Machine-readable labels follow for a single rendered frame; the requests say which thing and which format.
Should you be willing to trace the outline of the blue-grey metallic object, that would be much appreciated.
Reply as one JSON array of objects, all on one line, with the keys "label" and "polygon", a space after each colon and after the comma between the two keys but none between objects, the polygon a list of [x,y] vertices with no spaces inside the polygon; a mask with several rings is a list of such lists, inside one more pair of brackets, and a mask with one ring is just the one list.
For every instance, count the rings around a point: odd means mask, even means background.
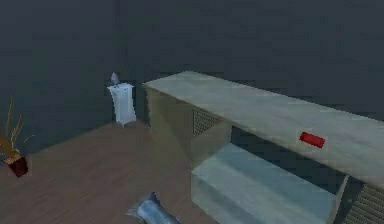
[{"label": "blue-grey metallic object", "polygon": [[134,217],[138,224],[182,224],[161,205],[155,192],[142,197],[127,210],[126,215]]}]

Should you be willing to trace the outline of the grey-green long console cabinet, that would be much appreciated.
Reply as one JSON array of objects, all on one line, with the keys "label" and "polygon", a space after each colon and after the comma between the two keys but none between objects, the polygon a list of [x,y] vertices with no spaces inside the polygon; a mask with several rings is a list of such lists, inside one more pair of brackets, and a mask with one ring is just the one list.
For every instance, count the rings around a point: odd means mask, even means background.
[{"label": "grey-green long console cabinet", "polygon": [[143,86],[154,141],[188,156],[217,224],[384,224],[384,122],[192,71]]}]

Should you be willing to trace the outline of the small red cylinder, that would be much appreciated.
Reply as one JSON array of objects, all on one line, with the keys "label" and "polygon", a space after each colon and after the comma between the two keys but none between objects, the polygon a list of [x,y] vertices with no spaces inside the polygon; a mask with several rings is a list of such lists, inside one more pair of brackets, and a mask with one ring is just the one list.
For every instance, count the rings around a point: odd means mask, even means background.
[{"label": "small red cylinder", "polygon": [[305,142],[307,144],[310,144],[312,146],[318,147],[318,148],[322,148],[325,144],[324,138],[322,138],[320,136],[313,135],[313,134],[308,133],[308,132],[302,132],[300,134],[299,140],[302,142]]}]

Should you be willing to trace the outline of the dry plant in red pot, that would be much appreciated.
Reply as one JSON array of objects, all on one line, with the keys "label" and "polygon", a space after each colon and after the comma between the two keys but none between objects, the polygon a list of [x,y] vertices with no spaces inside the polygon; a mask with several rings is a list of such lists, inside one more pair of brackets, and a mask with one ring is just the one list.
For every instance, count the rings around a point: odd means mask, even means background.
[{"label": "dry plant in red pot", "polygon": [[0,161],[6,164],[17,178],[20,178],[28,173],[29,167],[26,156],[17,148],[17,139],[24,127],[22,115],[19,115],[16,126],[11,129],[13,108],[14,100],[10,99],[5,133],[0,131]]}]

